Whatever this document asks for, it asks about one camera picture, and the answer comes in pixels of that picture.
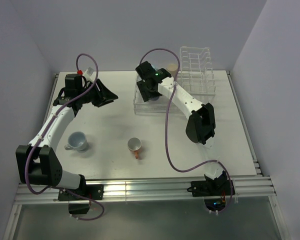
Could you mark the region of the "orange espresso cup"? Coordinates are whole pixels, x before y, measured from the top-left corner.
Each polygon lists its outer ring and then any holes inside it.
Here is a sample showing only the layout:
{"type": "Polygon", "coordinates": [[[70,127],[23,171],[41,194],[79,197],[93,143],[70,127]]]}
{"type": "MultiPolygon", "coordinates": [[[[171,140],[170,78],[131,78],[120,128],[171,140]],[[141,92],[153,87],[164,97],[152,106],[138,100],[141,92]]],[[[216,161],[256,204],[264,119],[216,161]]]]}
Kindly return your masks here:
{"type": "Polygon", "coordinates": [[[137,137],[132,137],[127,142],[128,149],[134,154],[137,160],[140,160],[140,150],[142,148],[142,141],[137,137]]]}

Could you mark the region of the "pale blue teacup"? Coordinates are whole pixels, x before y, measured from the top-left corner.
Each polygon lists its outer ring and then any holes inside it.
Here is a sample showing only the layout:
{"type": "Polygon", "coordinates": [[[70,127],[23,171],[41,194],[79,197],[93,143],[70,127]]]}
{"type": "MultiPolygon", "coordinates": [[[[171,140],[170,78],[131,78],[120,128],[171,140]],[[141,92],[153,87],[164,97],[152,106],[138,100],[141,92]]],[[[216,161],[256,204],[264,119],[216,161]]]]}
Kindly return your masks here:
{"type": "Polygon", "coordinates": [[[77,152],[86,151],[89,147],[87,137],[86,135],[81,132],[73,132],[68,138],[67,138],[67,144],[64,146],[64,149],[69,150],[75,150],[77,152]]]}

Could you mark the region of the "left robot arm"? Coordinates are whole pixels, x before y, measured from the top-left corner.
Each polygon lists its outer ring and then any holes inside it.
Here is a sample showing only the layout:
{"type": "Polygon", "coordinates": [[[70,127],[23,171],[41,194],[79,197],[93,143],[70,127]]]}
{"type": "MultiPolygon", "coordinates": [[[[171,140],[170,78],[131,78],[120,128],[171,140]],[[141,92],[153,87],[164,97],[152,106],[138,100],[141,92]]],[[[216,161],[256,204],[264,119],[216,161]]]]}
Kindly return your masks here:
{"type": "Polygon", "coordinates": [[[64,78],[65,86],[52,103],[49,117],[39,133],[27,144],[16,149],[16,161],[20,181],[35,195],[33,185],[59,189],[76,200],[88,195],[86,179],[81,174],[63,170],[55,153],[66,128],[77,116],[84,104],[100,108],[117,100],[100,79],[94,81],[88,73],[70,73],[64,78]]]}

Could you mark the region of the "purple tumbler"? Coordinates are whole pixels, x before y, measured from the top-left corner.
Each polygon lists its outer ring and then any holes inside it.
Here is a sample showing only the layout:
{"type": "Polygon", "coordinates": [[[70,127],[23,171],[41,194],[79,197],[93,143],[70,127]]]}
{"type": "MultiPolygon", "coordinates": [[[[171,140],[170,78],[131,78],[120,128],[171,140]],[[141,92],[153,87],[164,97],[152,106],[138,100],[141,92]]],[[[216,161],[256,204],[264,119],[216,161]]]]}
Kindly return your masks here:
{"type": "Polygon", "coordinates": [[[155,102],[160,99],[160,96],[156,96],[150,99],[151,102],[155,102]]]}

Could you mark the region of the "beige tall tumbler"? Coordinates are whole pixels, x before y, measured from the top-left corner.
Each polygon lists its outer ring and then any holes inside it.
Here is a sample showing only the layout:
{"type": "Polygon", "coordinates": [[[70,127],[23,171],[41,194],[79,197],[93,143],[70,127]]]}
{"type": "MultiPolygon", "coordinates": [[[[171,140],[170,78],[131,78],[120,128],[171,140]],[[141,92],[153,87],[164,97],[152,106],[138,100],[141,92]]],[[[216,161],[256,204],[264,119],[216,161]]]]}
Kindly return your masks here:
{"type": "Polygon", "coordinates": [[[168,64],[168,66],[166,67],[166,70],[171,74],[171,76],[174,78],[178,72],[179,72],[179,68],[178,65],[175,63],[170,63],[168,64]]]}

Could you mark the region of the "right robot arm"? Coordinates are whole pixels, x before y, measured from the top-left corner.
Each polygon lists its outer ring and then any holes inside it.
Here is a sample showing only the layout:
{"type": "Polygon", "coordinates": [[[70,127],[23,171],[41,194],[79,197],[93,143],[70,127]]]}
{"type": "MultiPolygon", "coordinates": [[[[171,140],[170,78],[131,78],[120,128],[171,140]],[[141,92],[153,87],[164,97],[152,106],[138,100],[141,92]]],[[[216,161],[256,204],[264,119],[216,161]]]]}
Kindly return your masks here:
{"type": "Polygon", "coordinates": [[[168,121],[171,104],[174,104],[186,117],[185,133],[189,140],[195,144],[203,145],[215,136],[216,120],[213,105],[202,103],[192,97],[177,83],[176,76],[172,76],[164,68],[153,68],[148,61],[140,63],[135,71],[140,77],[140,81],[137,81],[136,84],[144,102],[160,96],[168,99],[164,124],[164,144],[166,157],[172,169],[179,173],[188,173],[201,166],[208,165],[212,167],[213,172],[206,172],[204,175],[207,189],[204,194],[221,197],[229,195],[232,198],[235,193],[233,181],[228,170],[220,161],[209,159],[189,169],[182,170],[175,167],[170,158],[168,121]]]}

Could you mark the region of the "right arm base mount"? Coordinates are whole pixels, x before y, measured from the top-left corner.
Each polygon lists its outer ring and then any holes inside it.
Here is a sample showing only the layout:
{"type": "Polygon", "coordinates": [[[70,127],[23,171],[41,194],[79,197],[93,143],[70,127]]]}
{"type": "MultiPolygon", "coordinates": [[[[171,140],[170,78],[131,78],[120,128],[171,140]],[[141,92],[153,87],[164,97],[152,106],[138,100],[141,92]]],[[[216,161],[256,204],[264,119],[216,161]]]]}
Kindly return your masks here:
{"type": "Polygon", "coordinates": [[[204,200],[205,207],[211,213],[219,214],[227,206],[228,201],[232,200],[235,188],[231,181],[206,179],[199,181],[191,181],[190,187],[186,189],[192,197],[212,197],[204,200]]]}

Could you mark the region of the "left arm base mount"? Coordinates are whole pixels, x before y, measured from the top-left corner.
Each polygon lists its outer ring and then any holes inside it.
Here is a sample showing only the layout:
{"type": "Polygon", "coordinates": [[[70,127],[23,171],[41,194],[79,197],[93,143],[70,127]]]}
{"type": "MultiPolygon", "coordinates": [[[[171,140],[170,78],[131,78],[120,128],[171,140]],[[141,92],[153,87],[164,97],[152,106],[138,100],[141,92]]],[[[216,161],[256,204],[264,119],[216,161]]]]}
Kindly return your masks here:
{"type": "Polygon", "coordinates": [[[59,190],[57,200],[59,202],[68,202],[68,212],[73,216],[81,217],[86,215],[92,209],[92,204],[103,199],[104,185],[92,184],[87,185],[84,190],[59,190]],[[88,201],[88,203],[71,203],[73,201],[88,201]]]}

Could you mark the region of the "clear acrylic plate holder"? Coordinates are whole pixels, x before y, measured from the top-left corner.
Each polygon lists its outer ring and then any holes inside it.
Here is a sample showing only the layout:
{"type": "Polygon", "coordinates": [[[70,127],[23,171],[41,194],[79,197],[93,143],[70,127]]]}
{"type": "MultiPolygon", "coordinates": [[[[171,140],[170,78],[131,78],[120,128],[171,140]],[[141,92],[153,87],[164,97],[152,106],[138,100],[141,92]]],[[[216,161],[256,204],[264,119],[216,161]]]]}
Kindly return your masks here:
{"type": "Polygon", "coordinates": [[[182,46],[179,59],[178,84],[197,100],[211,103],[216,84],[210,49],[182,46]]]}

